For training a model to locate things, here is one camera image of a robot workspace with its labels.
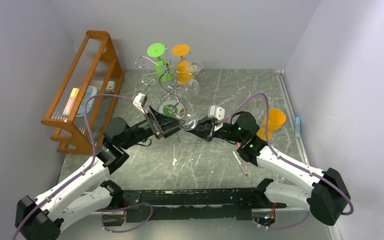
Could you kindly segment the orange plastic wine glass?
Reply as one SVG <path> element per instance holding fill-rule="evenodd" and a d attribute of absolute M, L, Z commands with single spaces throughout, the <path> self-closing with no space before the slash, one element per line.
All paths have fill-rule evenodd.
<path fill-rule="evenodd" d="M 192 78 L 192 72 L 188 69 L 190 63 L 186 60 L 186 58 L 190 54 L 190 47 L 185 44 L 177 44 L 171 49 L 171 53 L 174 56 L 180 57 L 180 62 L 176 64 L 176 77 L 182 86 Z"/>

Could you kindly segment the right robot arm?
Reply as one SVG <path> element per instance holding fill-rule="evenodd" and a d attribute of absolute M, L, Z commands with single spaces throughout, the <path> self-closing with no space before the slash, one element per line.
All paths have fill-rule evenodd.
<path fill-rule="evenodd" d="M 272 179 L 263 180 L 262 189 L 254 195 L 260 207 L 285 203 L 308 210 L 327 226 L 335 225 L 340 216 L 354 212 L 350 193 L 336 169 L 315 168 L 282 153 L 258 136 L 260 127 L 251 113 L 240 111 L 237 116 L 234 123 L 225 123 L 220 117 L 196 120 L 184 114 L 180 127 L 207 142 L 217 138 L 239 143 L 236 150 L 239 158 L 256 167 L 279 173 L 293 182 L 294 185 L 284 185 Z"/>

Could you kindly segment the clear wine glass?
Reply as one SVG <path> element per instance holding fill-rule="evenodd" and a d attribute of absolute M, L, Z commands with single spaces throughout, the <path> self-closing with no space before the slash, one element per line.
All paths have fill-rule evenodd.
<path fill-rule="evenodd" d="M 178 136 L 183 144 L 194 144 L 197 137 L 192 134 L 192 130 L 198 125 L 198 117 L 191 112 L 185 111 L 181 117 L 183 124 L 180 126 Z"/>
<path fill-rule="evenodd" d="M 191 60 L 184 63 L 184 67 L 190 74 L 187 74 L 187 80 L 184 82 L 184 93 L 190 101 L 199 96 L 200 84 L 196 79 L 196 75 L 204 68 L 200 60 Z"/>
<path fill-rule="evenodd" d="M 241 87 L 237 91 L 237 98 L 240 101 L 243 101 L 244 99 L 248 98 L 251 95 L 251 91 L 248 90 L 246 87 Z"/>

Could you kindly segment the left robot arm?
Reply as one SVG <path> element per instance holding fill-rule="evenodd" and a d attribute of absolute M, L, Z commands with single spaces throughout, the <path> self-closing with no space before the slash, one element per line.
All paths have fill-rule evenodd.
<path fill-rule="evenodd" d="M 153 135 L 159 139 L 171 136 L 185 124 L 185 115 L 185 111 L 164 114 L 150 107 L 145 119 L 133 126 L 121 117 L 111 119 L 103 144 L 83 166 L 37 197 L 26 195 L 18 201 L 12 237 L 22 234 L 27 240 L 55 240 L 92 212 L 120 209 L 124 191 L 110 175 L 129 158 L 125 150 Z"/>

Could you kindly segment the green plastic wine glass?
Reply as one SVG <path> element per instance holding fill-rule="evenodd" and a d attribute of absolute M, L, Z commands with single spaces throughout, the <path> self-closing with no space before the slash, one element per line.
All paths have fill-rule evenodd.
<path fill-rule="evenodd" d="M 166 47 L 159 42 L 151 44 L 147 49 L 147 54 L 151 58 L 156 58 L 155 72 L 157 76 L 157 80 L 163 74 L 164 69 L 164 61 L 163 54 L 166 52 Z"/>

